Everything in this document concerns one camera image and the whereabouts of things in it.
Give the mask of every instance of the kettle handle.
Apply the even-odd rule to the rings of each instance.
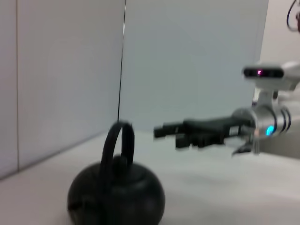
[[[102,191],[107,190],[107,188],[109,188],[110,185],[112,177],[114,149],[121,129],[123,129],[121,156],[124,156],[127,159],[128,167],[131,166],[133,163],[133,155],[135,150],[135,133],[133,131],[133,128],[131,124],[127,122],[116,122],[109,130],[104,143],[98,180],[99,187],[102,189]]]

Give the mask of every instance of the white table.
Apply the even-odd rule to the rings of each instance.
[[[68,188],[84,167],[100,160],[104,140],[105,135],[2,181],[0,224],[71,224]],[[300,161],[264,154],[231,158],[230,148],[176,152],[173,139],[153,142],[146,133],[136,134],[135,150],[135,160],[165,187],[162,225],[300,223]]]

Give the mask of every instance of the gray partition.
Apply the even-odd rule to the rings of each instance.
[[[0,178],[17,171],[16,0],[0,1]]]
[[[20,165],[117,120],[124,0],[18,3]]]
[[[268,0],[127,0],[120,118],[162,122],[251,104]]]

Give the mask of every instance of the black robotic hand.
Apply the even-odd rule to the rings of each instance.
[[[251,127],[251,121],[235,117],[214,120],[185,120],[182,123],[164,124],[154,129],[154,138],[176,136],[176,148],[189,146],[204,148],[222,145],[224,139],[244,135],[242,127]]]

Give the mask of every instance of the black teapot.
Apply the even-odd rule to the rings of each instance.
[[[114,155],[120,130],[122,152]],[[75,225],[158,225],[165,210],[165,194],[154,173],[133,163],[135,135],[126,122],[110,129],[100,163],[81,171],[67,197]]]

